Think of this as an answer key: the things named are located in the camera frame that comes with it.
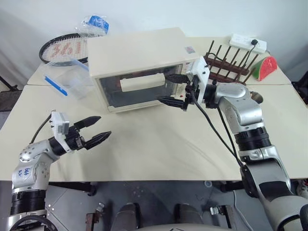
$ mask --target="watermelon slice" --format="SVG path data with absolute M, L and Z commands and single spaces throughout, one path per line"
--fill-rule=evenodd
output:
M 273 71 L 277 70 L 277 61 L 273 56 L 268 56 L 258 63 L 253 68 L 256 68 L 252 75 L 259 81 L 263 80 Z

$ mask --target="clear plastic box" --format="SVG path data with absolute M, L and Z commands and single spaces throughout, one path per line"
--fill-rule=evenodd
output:
M 43 78 L 64 96 L 76 99 L 85 97 L 93 90 L 89 68 L 78 60 L 71 60 L 71 66 L 54 66 L 55 62 L 45 64 L 40 70 Z

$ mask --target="white table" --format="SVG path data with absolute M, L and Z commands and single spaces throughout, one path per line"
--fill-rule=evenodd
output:
M 253 85 L 264 97 L 266 128 L 291 178 L 307 178 L 308 110 L 291 85 Z M 51 86 L 25 86 L 0 131 L 0 180 L 10 180 L 18 154 L 52 109 L 66 112 L 72 123 L 102 116 L 84 128 L 86 139 L 112 131 L 102 144 L 65 154 L 51 167 L 51 181 L 105 180 L 240 180 L 239 167 L 198 109 L 159 105 L 110 114 L 95 91 L 76 101 Z M 217 111 L 206 110 L 228 142 Z M 37 141 L 52 136 L 45 126 Z
M 191 41 L 192 46 L 194 47 L 194 49 L 196 50 L 196 52 L 198 52 L 200 55 L 205 55 L 205 53 L 208 51 L 212 40 L 215 40 L 214 42 L 214 46 L 211 50 L 211 52 L 216 53 L 216 51 L 218 50 L 219 45 L 223 45 L 221 47 L 220 53 L 219 53 L 219 57 L 223 57 L 224 53 L 227 51 L 229 45 L 228 45 L 228 38 L 225 37 L 190 37 L 189 40 Z M 236 53 L 237 48 L 232 47 L 229 51 L 228 57 L 227 57 L 227 61 L 231 61 L 232 57 L 234 56 L 234 54 Z M 239 64 L 239 62 L 242 60 L 242 58 L 244 57 L 244 55 L 246 54 L 246 51 L 240 51 L 236 57 L 236 61 Z M 259 61 L 263 58 L 265 58 L 266 56 L 268 56 L 268 53 L 264 53 L 264 54 L 260 54 L 256 61 Z M 253 59 L 253 57 L 255 56 L 255 53 L 251 53 L 250 58 L 248 59 L 248 64 L 250 63 L 250 61 Z M 32 77 L 29 79 L 28 81 L 28 85 L 45 85 L 48 86 L 49 83 L 47 83 L 44 78 L 43 78 L 43 74 L 42 74 L 42 69 L 43 69 L 44 64 L 41 64 L 39 66 L 39 68 L 36 70 L 36 72 L 32 75 Z M 54 73 L 55 75 L 58 75 L 59 73 L 63 72 L 64 70 L 70 69 L 71 67 L 54 67 Z M 226 74 L 227 71 L 222 70 L 220 72 L 222 75 Z M 230 73 L 229 77 L 235 77 L 234 73 Z M 242 76 L 241 80 L 243 81 L 246 78 L 246 76 Z M 273 72 L 270 76 L 268 76 L 267 78 L 265 78 L 263 81 L 257 81 L 254 77 L 250 77 L 247 81 L 247 85 L 282 85 L 282 84 L 291 84 L 290 80 L 287 78 L 287 76 L 285 76 L 285 74 L 281 71 L 280 68 L 278 68 L 277 71 Z

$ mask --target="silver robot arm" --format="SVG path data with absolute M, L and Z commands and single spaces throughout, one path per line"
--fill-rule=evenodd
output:
M 291 193 L 288 174 L 265 129 L 258 95 L 238 83 L 207 84 L 205 88 L 208 76 L 201 58 L 187 75 L 165 76 L 173 83 L 187 84 L 184 101 L 168 96 L 158 100 L 184 111 L 189 104 L 201 103 L 200 98 L 208 108 L 219 107 L 239 146 L 240 160 L 245 162 L 240 172 L 247 194 L 260 200 L 275 231 L 308 230 L 308 200 Z
M 19 163 L 13 172 L 12 207 L 7 221 L 7 231 L 24 229 L 57 230 L 46 219 L 45 193 L 49 183 L 50 166 L 65 153 L 86 148 L 87 150 L 106 140 L 111 132 L 103 132 L 85 141 L 79 131 L 96 123 L 101 117 L 91 116 L 73 126 L 64 113 L 52 112 L 50 118 L 54 137 L 31 143 L 19 154 Z

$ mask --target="power strip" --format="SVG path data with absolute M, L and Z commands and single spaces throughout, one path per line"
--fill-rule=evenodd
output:
M 248 36 L 233 34 L 230 39 L 230 46 L 245 49 L 245 50 L 251 50 L 254 45 L 251 44 L 251 41 L 256 38 L 251 38 Z M 253 49 L 252 52 L 262 54 L 267 49 L 267 43 L 265 41 L 256 39 L 258 41 L 256 47 Z

